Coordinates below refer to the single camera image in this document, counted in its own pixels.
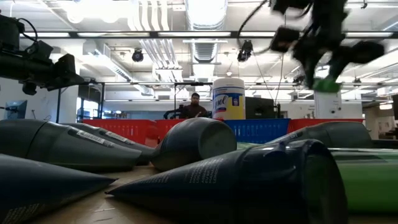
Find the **lysol wipes container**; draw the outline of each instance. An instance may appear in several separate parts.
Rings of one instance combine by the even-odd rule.
[[[213,118],[246,119],[242,79],[220,78],[213,82]]]

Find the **red plastic crate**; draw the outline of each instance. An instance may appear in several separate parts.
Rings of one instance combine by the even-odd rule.
[[[157,131],[159,134],[159,139],[163,140],[163,138],[166,136],[168,131],[172,129],[176,124],[185,121],[185,119],[162,119],[162,120],[156,120],[156,126],[157,126]]]
[[[158,131],[155,121],[146,119],[84,119],[83,123],[112,131],[139,144],[156,147]]]
[[[291,133],[293,131],[297,131],[299,129],[313,126],[317,124],[322,124],[330,121],[354,121],[354,122],[363,122],[363,119],[291,119],[289,122],[289,127],[287,132]]]

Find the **blue plastic crate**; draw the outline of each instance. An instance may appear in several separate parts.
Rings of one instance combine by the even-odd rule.
[[[224,121],[238,142],[266,143],[287,134],[290,119],[246,119]]]

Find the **green tube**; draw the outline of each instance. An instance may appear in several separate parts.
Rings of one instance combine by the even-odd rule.
[[[255,146],[238,142],[238,150]],[[397,149],[330,149],[343,178],[351,213],[398,212]]]

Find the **wooden table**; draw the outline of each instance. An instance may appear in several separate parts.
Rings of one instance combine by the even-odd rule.
[[[141,179],[157,172],[153,167],[136,167],[134,171],[104,174],[119,180],[97,193],[66,205],[52,213],[38,217],[29,223],[34,224],[174,224],[151,212],[137,208],[126,202],[105,195],[109,191],[133,180]],[[350,224],[397,224],[396,217],[351,217]]]

